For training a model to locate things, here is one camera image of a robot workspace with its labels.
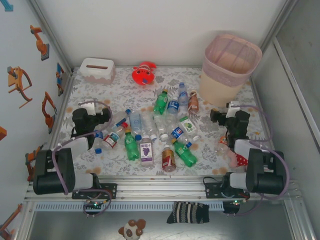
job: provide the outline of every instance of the green bottle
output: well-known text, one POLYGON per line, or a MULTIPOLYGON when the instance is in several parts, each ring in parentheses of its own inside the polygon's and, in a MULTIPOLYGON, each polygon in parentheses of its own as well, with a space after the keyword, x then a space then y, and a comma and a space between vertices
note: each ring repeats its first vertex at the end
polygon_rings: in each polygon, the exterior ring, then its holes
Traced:
POLYGON ((175 138, 172 139, 172 144, 174 146, 174 151, 184 161, 184 164, 187 167, 190 168, 197 163, 197 158, 191 153, 186 145, 178 142, 175 138))
POLYGON ((158 95, 158 98, 155 101, 155 106, 153 111, 159 112, 162 115, 165 112, 166 105, 168 102, 168 90, 163 89, 162 93, 158 95))
POLYGON ((125 130, 124 145, 125 145, 126 154, 128 155, 128 159, 130 161, 140 159, 138 145, 136 143, 134 136, 131 135, 130 128, 127 128, 125 130))

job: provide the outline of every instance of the table surface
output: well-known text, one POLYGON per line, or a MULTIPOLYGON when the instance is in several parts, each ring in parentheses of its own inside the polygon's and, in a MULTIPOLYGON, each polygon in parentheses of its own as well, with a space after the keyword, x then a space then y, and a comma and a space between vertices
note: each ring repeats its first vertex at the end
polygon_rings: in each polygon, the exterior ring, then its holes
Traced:
MULTIPOLYGON (((75 68, 73 75, 72 90, 68 99, 63 123, 59 133, 59 143, 70 139, 71 130, 74 126, 72 112, 77 109, 78 103, 87 99, 96 99, 108 104, 113 113, 131 109, 136 111, 153 112, 157 93, 162 89, 168 89, 168 97, 178 95, 179 82, 184 82, 188 92, 199 89, 201 68, 197 67, 159 67, 155 70, 155 80, 153 84, 140 86, 136 84, 131 76, 132 68, 117 67, 115 79, 112 84, 90 83, 84 80, 75 68)), ((235 100, 241 105, 256 105, 251 84, 247 81, 235 100)), ((108 176, 156 176, 156 175, 175 175, 175 176, 204 176, 204 175, 224 175, 230 171, 225 156, 215 154, 215 144, 217 140, 226 133, 226 128, 218 126, 217 123, 210 121, 210 111, 215 106, 203 100, 198 94, 199 113, 190 116, 199 130, 201 140, 194 143, 190 148, 197 157, 198 162, 193 167, 187 167, 175 154, 176 170, 165 172, 162 170, 161 153, 165 142, 157 139, 153 144, 154 165, 141 166, 140 161, 129 161, 127 158, 124 140, 111 149, 104 150, 101 154, 95 154, 94 149, 83 153, 73 159, 74 168, 79 172, 97 173, 98 175, 108 176)), ((248 136, 250 139, 263 139, 264 132, 259 113, 253 108, 243 108, 250 113, 248 136)))

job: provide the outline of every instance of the white wall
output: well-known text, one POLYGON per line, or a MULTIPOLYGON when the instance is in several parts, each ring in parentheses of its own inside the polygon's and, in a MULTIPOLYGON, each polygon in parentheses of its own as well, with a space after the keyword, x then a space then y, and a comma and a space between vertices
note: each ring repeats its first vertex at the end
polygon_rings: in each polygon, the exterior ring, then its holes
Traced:
POLYGON ((74 66, 200 66, 221 32, 261 44, 285 0, 37 0, 74 66))
POLYGON ((320 155, 273 45, 252 79, 263 110, 269 114, 276 150, 283 151, 292 179, 300 185, 313 229, 320 238, 320 155))
MULTIPOLYGON (((56 68, 59 59, 50 46, 49 59, 41 61, 36 47, 36 38, 30 32, 30 25, 38 27, 27 1, 10 0, 13 12, 5 12, 0 6, 0 126, 7 130, 7 136, 0 141, 0 224, 17 208, 25 197, 28 171, 25 154, 33 152, 48 141, 48 127, 42 113, 42 101, 47 91, 58 111, 63 95, 58 97, 56 68), (21 67, 29 75, 32 87, 25 90, 28 104, 19 109, 25 100, 8 87, 7 67, 21 67)), ((48 43, 40 33, 44 43, 48 43)), ((23 86, 27 80, 22 78, 23 86)), ((47 104, 48 114, 54 111, 47 104)))

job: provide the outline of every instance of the pink trash can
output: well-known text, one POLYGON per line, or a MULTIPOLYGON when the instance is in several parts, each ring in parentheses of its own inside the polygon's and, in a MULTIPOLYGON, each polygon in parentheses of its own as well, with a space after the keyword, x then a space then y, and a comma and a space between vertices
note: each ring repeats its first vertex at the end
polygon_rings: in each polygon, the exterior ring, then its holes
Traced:
POLYGON ((217 36, 205 49, 199 93, 217 107, 235 99, 262 58, 258 46, 240 37, 217 36))

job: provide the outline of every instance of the small bottle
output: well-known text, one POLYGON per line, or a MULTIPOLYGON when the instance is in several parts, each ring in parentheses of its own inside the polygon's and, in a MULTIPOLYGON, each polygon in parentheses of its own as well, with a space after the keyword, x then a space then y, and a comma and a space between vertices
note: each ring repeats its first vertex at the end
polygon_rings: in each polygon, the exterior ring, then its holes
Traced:
POLYGON ((160 115, 164 114, 167 102, 168 102, 168 90, 163 89, 162 93, 158 95, 155 101, 153 111, 159 112, 160 115))
POLYGON ((180 84, 179 84, 178 93, 179 93, 178 100, 179 100, 180 106, 182 106, 182 107, 188 106, 187 88, 183 82, 180 82, 180 84))
POLYGON ((144 166, 154 163, 154 154, 152 151, 152 140, 148 135, 143 135, 140 142, 141 164, 144 166))
POLYGON ((192 90, 190 93, 190 98, 188 102, 188 112, 189 114, 197 114, 199 112, 199 101, 197 98, 196 90, 192 90))
POLYGON ((130 111, 128 115, 130 119, 130 127, 132 132, 135 134, 135 140, 140 141, 142 133, 140 113, 137 111, 130 111))
POLYGON ((102 131, 98 131, 94 135, 94 142, 93 142, 93 148, 95 151, 95 154, 101 154, 102 153, 102 147, 103 147, 103 141, 104 137, 102 134, 102 131))
POLYGON ((186 145, 178 142, 177 139, 172 139, 172 144, 174 146, 174 151, 183 160, 187 167, 192 167, 197 163, 197 158, 191 153, 186 145))
POLYGON ((166 123, 164 116, 161 116, 159 113, 155 112, 153 116, 156 128, 158 129, 159 136, 162 142, 168 140, 168 132, 166 129, 166 123))
POLYGON ((137 145, 137 142, 135 141, 134 136, 131 135, 130 128, 127 128, 125 130, 124 145, 125 145, 126 154, 130 161, 134 161, 140 158, 138 145, 137 145))
POLYGON ((198 135, 198 129, 195 123, 188 116, 180 118, 179 122, 181 129, 189 136, 192 143, 195 143, 201 138, 198 135))
POLYGON ((157 139, 157 126, 154 121, 152 114, 148 111, 142 112, 140 114, 142 126, 145 133, 150 136, 151 140, 154 142, 157 139))
POLYGON ((162 151, 162 169, 163 171, 170 173, 176 170, 176 161, 174 152, 171 150, 169 145, 164 145, 162 151))
POLYGON ((169 103, 166 109, 165 121, 169 124, 177 121, 179 111, 178 98, 175 96, 169 103))
POLYGON ((126 122, 124 122, 114 130, 111 128, 108 129, 109 133, 104 138, 104 142, 107 143, 107 146, 114 148, 114 146, 117 144, 118 140, 124 136, 125 128, 127 128, 127 127, 128 127, 128 124, 126 122))

